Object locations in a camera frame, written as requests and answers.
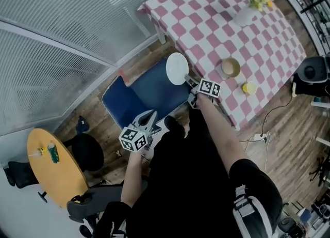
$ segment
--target yellow round table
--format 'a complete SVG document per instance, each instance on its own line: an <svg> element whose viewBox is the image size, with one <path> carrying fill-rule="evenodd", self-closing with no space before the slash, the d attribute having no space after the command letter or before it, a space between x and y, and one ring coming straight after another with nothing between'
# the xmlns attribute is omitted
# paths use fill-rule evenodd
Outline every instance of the yellow round table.
<svg viewBox="0 0 330 238"><path fill-rule="evenodd" d="M59 162L54 164L47 146L54 143ZM44 147L43 155L38 155L38 148ZM71 153L50 132L33 129L27 140L27 154L31 168L41 187L61 208L74 196L82 195L88 189L86 178Z"/></svg>

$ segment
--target flower vase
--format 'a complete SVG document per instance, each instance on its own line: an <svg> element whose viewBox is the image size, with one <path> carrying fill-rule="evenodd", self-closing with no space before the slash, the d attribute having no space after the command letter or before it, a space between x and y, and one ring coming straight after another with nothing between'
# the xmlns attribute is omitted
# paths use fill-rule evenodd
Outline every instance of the flower vase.
<svg viewBox="0 0 330 238"><path fill-rule="evenodd" d="M257 12L258 10L250 8L250 5L247 4L236 14L234 21L239 26L250 25Z"/></svg>

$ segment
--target brown bowl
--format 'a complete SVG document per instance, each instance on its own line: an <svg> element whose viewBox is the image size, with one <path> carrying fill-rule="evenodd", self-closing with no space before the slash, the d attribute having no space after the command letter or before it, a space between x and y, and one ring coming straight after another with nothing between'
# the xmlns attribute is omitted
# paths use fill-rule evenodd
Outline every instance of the brown bowl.
<svg viewBox="0 0 330 238"><path fill-rule="evenodd" d="M229 77L236 77L241 72L241 66L235 58L229 57L222 61L221 69Z"/></svg>

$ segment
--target pink and white tablecloth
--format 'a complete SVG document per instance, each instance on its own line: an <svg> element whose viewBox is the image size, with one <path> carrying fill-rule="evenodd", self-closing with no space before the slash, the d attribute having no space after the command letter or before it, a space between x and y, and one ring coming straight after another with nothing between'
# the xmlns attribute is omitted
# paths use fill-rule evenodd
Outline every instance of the pink and white tablecloth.
<svg viewBox="0 0 330 238"><path fill-rule="evenodd" d="M220 101L236 129L242 128L269 102L306 57L281 11L257 12L241 27L233 21L247 0L148 0L139 8L190 59L202 77L221 84ZM236 58L241 73L221 77L221 61ZM241 90L246 81L259 87L255 95Z"/></svg>

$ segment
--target blue chair seat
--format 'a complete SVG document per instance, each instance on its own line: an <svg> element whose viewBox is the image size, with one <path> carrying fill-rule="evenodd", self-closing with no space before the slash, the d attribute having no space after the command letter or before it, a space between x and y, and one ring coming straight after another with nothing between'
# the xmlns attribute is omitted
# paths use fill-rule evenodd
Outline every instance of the blue chair seat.
<svg viewBox="0 0 330 238"><path fill-rule="evenodd" d="M187 83L173 85L166 74L167 58L162 59L131 86L118 76L102 96L102 102L120 128L128 126L140 113L154 109L157 122L188 99Z"/></svg>

